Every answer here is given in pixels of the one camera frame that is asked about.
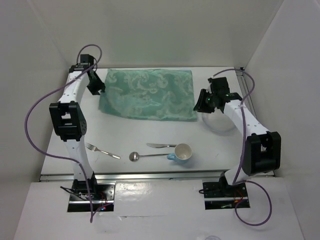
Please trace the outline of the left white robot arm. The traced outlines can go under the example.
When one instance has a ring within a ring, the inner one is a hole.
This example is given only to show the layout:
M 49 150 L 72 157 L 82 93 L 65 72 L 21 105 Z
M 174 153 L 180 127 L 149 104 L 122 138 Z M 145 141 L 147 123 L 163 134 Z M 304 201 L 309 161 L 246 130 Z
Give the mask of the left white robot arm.
M 69 157 L 76 160 L 73 164 L 73 188 L 88 200 L 97 197 L 99 187 L 92 167 L 89 164 L 85 147 L 87 121 L 80 104 L 85 90 L 92 95 L 105 91 L 105 84 L 94 70 L 89 70 L 77 77 L 88 64 L 71 66 L 68 75 L 68 86 L 63 90 L 61 98 L 49 106 L 54 132 L 64 142 Z

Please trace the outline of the white ceramic plate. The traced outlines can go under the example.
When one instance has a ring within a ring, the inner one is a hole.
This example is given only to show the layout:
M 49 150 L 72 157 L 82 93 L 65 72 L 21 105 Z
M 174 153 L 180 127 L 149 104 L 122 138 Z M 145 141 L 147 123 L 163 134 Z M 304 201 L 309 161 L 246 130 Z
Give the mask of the white ceramic plate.
M 217 110 L 213 113 L 202 113 L 202 121 L 204 124 L 216 134 L 227 134 L 236 129 L 235 124 L 223 114 Z

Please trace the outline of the light blue mug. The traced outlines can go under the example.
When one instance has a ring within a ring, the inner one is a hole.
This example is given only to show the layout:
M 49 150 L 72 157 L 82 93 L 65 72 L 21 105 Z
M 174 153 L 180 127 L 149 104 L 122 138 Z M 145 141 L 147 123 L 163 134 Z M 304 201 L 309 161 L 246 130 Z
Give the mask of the light blue mug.
M 166 158 L 181 165 L 187 163 L 192 155 L 192 148 L 186 143 L 180 143 L 175 146 L 174 153 L 168 154 Z

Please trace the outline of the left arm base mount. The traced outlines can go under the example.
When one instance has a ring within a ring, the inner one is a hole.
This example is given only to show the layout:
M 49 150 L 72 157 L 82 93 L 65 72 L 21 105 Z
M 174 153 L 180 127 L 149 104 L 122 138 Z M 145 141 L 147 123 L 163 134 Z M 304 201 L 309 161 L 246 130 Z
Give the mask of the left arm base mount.
M 60 186 L 69 195 L 68 213 L 83 213 L 90 212 L 89 195 L 86 189 L 76 192 L 74 186 L 64 187 Z M 96 192 L 91 192 L 91 200 L 93 212 L 113 212 L 115 199 L 115 183 L 98 184 L 95 188 Z

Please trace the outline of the silver fork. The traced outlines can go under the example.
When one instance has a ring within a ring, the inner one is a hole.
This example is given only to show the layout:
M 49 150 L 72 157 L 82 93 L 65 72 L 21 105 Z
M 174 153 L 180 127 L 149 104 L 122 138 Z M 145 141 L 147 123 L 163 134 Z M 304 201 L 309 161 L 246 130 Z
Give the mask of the silver fork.
M 112 158 L 114 158 L 114 159 L 118 159 L 118 160 L 121 159 L 120 156 L 118 156 L 118 155 L 116 155 L 116 154 L 114 154 L 114 153 L 110 153 L 110 152 L 101 150 L 101 149 L 99 149 L 98 147 L 96 147 L 95 145 L 92 145 L 92 144 L 90 144 L 90 143 L 85 142 L 84 145 L 85 145 L 85 147 L 86 147 L 88 150 L 90 150 L 90 151 L 92 151 L 92 152 L 100 152 L 100 153 L 103 153 L 103 154 L 105 154 L 105 155 L 107 155 L 107 156 L 109 156 L 109 157 L 112 157 Z

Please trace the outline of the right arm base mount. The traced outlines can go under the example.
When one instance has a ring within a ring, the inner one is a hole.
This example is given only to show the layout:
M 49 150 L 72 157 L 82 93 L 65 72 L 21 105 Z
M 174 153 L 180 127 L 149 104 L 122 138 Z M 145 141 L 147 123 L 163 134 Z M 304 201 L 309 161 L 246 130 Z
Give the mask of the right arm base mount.
M 198 191 L 204 197 L 206 210 L 226 210 L 238 208 L 250 208 L 247 187 L 244 183 L 236 186 L 228 186 L 219 182 L 203 182 L 202 189 Z

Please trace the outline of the silver spoon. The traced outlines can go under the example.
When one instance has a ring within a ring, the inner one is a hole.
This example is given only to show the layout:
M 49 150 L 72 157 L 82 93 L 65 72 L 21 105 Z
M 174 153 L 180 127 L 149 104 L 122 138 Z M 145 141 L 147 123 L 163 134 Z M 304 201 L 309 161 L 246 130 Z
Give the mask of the silver spoon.
M 158 156 L 167 156 L 168 153 L 158 153 L 158 154 L 139 154 L 138 152 L 131 152 L 129 154 L 129 160 L 131 162 L 137 162 L 140 158 L 147 158 L 147 157 L 158 157 Z

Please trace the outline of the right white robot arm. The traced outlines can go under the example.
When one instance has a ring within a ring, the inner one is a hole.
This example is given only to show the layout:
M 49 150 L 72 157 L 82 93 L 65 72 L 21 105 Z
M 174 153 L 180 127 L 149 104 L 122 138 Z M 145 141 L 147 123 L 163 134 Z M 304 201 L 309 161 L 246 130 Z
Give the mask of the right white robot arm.
M 230 196 L 236 185 L 247 181 L 251 176 L 280 168 L 280 134 L 264 127 L 248 110 L 238 93 L 202 89 L 193 110 L 208 114 L 220 110 L 243 136 L 240 162 L 221 175 L 218 184 L 220 194 Z

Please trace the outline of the silver table knife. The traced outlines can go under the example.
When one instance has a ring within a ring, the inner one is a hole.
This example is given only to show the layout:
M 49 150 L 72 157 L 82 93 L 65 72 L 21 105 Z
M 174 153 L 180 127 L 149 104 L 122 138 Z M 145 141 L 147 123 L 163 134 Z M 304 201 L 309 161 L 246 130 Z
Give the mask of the silver table knife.
M 176 144 L 146 143 L 151 148 L 175 148 Z

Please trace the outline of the green satin placemat cloth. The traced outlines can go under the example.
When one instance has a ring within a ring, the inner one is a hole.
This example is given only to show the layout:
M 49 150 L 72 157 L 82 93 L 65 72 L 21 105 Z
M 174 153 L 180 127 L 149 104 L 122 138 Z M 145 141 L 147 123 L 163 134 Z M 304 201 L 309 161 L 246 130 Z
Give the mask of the green satin placemat cloth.
M 134 120 L 195 122 L 191 70 L 109 69 L 98 109 Z

